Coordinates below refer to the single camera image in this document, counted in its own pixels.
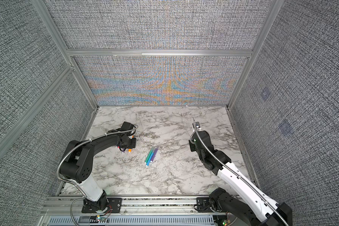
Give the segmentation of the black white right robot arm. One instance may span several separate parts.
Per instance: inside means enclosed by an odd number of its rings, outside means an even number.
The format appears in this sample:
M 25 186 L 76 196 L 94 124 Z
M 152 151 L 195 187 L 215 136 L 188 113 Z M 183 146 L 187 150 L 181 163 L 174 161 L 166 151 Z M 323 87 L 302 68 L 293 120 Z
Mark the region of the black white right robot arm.
M 208 132 L 194 130 L 189 145 L 204 167 L 241 197 L 237 200 L 224 189 L 217 188 L 209 195 L 211 211 L 229 212 L 249 226 L 293 225 L 292 209 L 286 203 L 270 198 L 247 179 L 224 152 L 214 148 Z

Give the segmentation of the green pen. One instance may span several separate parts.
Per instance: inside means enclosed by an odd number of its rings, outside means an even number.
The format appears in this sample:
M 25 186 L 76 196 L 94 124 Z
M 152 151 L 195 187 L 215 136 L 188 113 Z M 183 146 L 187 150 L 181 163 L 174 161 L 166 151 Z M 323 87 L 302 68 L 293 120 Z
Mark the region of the green pen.
M 150 152 L 149 152 L 149 154 L 148 154 L 148 156 L 146 158 L 146 161 L 145 161 L 146 164 L 149 162 L 149 160 L 150 160 L 150 158 L 151 158 L 151 156 L 153 154 L 153 151 L 154 151 L 154 148 L 151 148 L 151 150 L 150 150 Z

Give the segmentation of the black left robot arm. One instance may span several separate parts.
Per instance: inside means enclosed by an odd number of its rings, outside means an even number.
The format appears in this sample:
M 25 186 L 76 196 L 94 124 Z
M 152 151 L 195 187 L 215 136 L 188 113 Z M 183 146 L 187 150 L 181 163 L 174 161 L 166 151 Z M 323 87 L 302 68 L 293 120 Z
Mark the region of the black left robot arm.
M 94 157 L 100 152 L 117 147 L 121 151 L 136 147 L 135 130 L 112 130 L 104 135 L 85 141 L 68 143 L 56 174 L 59 180 L 72 184 L 83 195 L 82 213 L 104 213 L 109 211 L 107 194 L 93 176 Z

